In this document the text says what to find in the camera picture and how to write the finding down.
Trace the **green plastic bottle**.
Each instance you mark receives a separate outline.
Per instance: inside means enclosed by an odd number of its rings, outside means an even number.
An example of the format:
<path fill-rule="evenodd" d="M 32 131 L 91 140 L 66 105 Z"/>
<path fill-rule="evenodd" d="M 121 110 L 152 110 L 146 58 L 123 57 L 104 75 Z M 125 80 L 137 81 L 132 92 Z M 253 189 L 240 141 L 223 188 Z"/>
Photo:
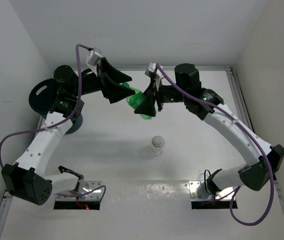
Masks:
<path fill-rule="evenodd" d="M 135 91 L 135 94 L 132 96 L 129 96 L 126 98 L 127 104 L 135 110 L 141 103 L 143 103 L 146 100 L 146 97 L 144 96 L 143 92 L 137 88 L 131 87 L 127 82 L 122 83 L 122 86 L 131 88 L 132 90 Z M 142 115 L 139 114 L 141 118 L 144 120 L 151 120 L 154 117 L 147 116 L 147 115 Z"/>

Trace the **clear jar silver lid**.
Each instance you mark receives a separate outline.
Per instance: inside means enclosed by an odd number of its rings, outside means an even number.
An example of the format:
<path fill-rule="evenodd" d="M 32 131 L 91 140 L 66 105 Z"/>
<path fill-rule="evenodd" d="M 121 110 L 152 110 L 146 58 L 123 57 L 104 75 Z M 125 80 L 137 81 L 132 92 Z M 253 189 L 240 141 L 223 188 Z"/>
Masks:
<path fill-rule="evenodd" d="M 154 136 L 150 141 L 150 149 L 156 155 L 163 154 L 165 150 L 165 139 L 159 135 Z"/>

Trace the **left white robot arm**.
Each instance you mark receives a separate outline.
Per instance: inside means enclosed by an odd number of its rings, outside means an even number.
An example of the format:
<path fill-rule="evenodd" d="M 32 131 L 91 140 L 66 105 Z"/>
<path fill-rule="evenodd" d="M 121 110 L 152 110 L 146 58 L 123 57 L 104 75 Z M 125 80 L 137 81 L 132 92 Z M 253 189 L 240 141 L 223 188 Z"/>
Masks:
<path fill-rule="evenodd" d="M 81 97 L 102 92 L 110 103 L 134 94 L 123 83 L 132 78 L 101 58 L 95 66 L 75 72 L 69 65 L 57 67 L 53 77 L 37 84 L 29 95 L 32 109 L 44 116 L 42 128 L 26 151 L 13 163 L 2 167 L 7 191 L 14 197 L 43 205 L 51 195 L 80 198 L 84 176 L 64 166 L 59 174 L 46 176 L 48 162 L 64 135 L 76 132 L 83 123 Z"/>

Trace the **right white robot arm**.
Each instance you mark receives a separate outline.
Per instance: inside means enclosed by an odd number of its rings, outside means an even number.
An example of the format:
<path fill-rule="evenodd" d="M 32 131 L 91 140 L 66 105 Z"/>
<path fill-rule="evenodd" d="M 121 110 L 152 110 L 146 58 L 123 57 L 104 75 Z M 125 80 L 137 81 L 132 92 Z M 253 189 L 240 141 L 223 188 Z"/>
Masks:
<path fill-rule="evenodd" d="M 284 147 L 271 145 L 255 135 L 229 109 L 215 91 L 201 85 L 195 65 L 179 64 L 174 69 L 175 84 L 163 85 L 166 75 L 161 67 L 150 63 L 145 74 L 150 85 L 144 91 L 146 100 L 134 111 L 155 117 L 164 103 L 184 103 L 186 109 L 216 129 L 244 158 L 245 163 L 229 169 L 218 169 L 204 181 L 203 194 L 215 195 L 228 187 L 246 186 L 259 191 L 279 170 Z"/>

